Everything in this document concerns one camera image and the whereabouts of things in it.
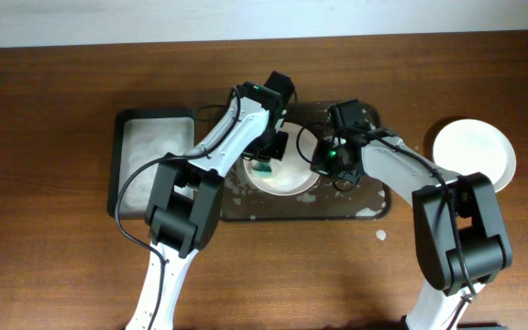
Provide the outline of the green yellow sponge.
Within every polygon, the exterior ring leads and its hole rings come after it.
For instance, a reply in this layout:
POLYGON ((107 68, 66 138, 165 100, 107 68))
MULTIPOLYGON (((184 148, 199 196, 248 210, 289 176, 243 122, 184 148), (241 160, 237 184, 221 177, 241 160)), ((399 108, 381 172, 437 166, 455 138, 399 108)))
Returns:
POLYGON ((272 174, 270 164, 259 160, 250 161, 250 171, 258 177, 269 177, 272 174))

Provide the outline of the white plate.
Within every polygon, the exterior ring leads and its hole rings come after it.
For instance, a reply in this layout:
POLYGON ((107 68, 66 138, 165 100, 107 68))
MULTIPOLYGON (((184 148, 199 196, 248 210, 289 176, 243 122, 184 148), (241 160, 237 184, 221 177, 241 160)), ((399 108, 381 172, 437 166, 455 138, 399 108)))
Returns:
POLYGON ((299 154, 297 147, 308 160, 313 156, 317 137, 305 129, 297 138, 301 126, 285 123, 280 129, 289 134, 282 160, 272 159, 269 162, 270 172, 258 171, 259 163, 255 160, 244 160, 243 167, 247 179, 259 190, 277 196, 291 196, 304 193, 319 179, 320 175, 310 170, 310 164, 299 154))

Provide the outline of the cream plate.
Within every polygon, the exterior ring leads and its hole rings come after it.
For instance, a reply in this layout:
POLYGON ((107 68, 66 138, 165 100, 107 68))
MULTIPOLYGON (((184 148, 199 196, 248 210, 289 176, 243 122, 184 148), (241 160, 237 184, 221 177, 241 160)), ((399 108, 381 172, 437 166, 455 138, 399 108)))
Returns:
POLYGON ((489 123, 458 119, 445 125, 435 136, 434 162, 462 175, 481 172, 494 187, 501 174, 499 139, 503 137, 506 136, 489 123))

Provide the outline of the pale blue plate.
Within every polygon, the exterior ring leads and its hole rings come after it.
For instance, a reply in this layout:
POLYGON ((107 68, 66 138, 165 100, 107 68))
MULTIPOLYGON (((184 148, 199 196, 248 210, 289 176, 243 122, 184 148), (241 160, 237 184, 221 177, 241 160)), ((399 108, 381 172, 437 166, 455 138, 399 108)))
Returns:
POLYGON ((501 150, 500 176, 494 183, 496 193, 506 188, 512 182, 517 167, 516 153, 510 140, 506 137, 500 138, 499 147, 501 150))

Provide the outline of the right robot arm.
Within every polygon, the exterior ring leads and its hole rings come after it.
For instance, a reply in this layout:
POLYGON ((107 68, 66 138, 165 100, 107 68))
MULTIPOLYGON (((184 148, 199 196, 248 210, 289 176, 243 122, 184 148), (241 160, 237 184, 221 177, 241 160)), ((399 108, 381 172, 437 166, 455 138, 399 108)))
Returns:
POLYGON ((401 319, 405 329, 456 329, 482 289, 512 265, 497 195, 480 173, 436 166, 385 128, 340 127, 318 141, 311 169, 332 180, 368 176, 412 207, 419 297, 401 319))

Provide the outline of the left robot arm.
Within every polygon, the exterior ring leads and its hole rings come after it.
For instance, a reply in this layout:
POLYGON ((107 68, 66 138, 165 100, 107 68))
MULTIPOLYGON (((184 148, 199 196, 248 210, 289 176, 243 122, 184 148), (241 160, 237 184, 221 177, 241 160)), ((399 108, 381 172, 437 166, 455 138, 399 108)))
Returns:
POLYGON ((150 241, 148 271, 129 329, 171 329, 188 269, 210 242, 219 222, 225 177, 248 157, 280 159, 288 136, 280 128, 295 97, 288 78, 272 75, 264 84, 231 89, 225 113, 201 142, 182 155, 168 153, 135 170, 124 188, 146 169, 156 174, 144 213, 150 241))

